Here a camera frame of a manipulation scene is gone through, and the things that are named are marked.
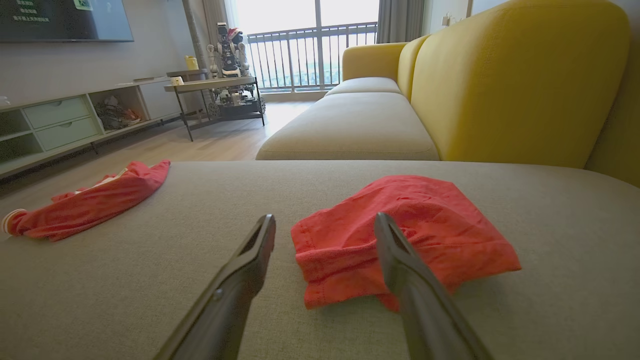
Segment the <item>red cloth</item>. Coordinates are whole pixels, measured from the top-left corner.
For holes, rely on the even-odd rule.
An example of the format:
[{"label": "red cloth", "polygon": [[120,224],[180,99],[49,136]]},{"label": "red cloth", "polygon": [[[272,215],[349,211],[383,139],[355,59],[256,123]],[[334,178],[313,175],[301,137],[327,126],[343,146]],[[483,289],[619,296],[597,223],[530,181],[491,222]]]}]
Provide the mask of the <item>red cloth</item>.
[{"label": "red cloth", "polygon": [[3,219],[3,230],[14,236],[48,238],[50,241],[80,233],[123,213],[153,194],[164,183],[170,164],[169,160],[163,160],[148,168],[133,161],[118,178],[105,176],[93,188],[55,196],[53,204],[36,211],[12,211]]},{"label": "red cloth", "polygon": [[520,270],[511,244],[452,183],[387,176],[291,229],[296,261],[308,282],[308,309],[377,295],[393,311],[374,235],[378,212],[390,215],[444,286]]}]

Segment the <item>light green drawer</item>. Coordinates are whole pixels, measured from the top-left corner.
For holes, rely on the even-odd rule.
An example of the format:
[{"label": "light green drawer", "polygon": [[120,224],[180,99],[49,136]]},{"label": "light green drawer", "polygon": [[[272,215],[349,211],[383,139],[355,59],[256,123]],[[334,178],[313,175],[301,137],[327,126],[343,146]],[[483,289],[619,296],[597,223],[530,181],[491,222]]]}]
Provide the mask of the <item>light green drawer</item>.
[{"label": "light green drawer", "polygon": [[36,132],[45,150],[55,149],[62,145],[96,135],[97,133],[98,129],[95,122],[90,117],[66,122],[62,125]]},{"label": "light green drawer", "polygon": [[82,97],[49,102],[25,108],[24,113],[34,129],[59,122],[89,116],[89,109]]}]

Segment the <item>red hat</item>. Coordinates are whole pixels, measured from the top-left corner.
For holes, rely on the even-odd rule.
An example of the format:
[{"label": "red hat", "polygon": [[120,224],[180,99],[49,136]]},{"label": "red hat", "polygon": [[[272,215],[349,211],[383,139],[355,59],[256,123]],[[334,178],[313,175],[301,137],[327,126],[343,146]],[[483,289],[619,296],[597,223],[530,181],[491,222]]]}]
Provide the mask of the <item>red hat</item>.
[{"label": "red hat", "polygon": [[238,35],[238,33],[241,32],[242,31],[240,31],[240,29],[238,28],[229,29],[227,36],[229,37],[229,39],[233,39],[234,37],[236,37],[236,35]]}]

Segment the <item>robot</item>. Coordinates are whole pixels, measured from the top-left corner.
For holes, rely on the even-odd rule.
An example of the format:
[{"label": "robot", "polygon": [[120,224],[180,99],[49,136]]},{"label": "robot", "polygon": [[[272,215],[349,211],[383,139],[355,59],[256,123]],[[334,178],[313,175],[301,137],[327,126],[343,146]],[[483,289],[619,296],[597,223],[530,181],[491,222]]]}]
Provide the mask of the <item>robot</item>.
[{"label": "robot", "polygon": [[[218,23],[218,43],[207,45],[211,60],[211,74],[214,79],[238,78],[252,76],[246,59],[246,48],[242,43],[242,31],[237,28],[227,30],[226,22]],[[264,101],[253,96],[253,85],[230,86],[224,90],[213,91],[213,102],[209,104],[209,112],[214,116],[242,115],[258,111],[264,114]]]}]

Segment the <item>wooden floor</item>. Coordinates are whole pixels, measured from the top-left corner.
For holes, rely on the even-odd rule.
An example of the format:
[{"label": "wooden floor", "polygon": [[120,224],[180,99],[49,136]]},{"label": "wooden floor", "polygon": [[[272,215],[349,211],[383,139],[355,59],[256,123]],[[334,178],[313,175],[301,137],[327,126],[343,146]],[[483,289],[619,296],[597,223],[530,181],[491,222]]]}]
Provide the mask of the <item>wooden floor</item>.
[{"label": "wooden floor", "polygon": [[[100,181],[118,173],[131,161],[153,165],[176,161],[254,160],[262,143],[305,111],[313,102],[269,102],[266,125],[260,119],[237,120],[194,130],[189,141],[182,122],[144,129],[124,139],[104,143],[98,150],[67,156],[36,171],[0,183],[0,218],[15,209],[34,210],[51,203],[51,197]],[[0,240],[8,237],[0,233]]]}]

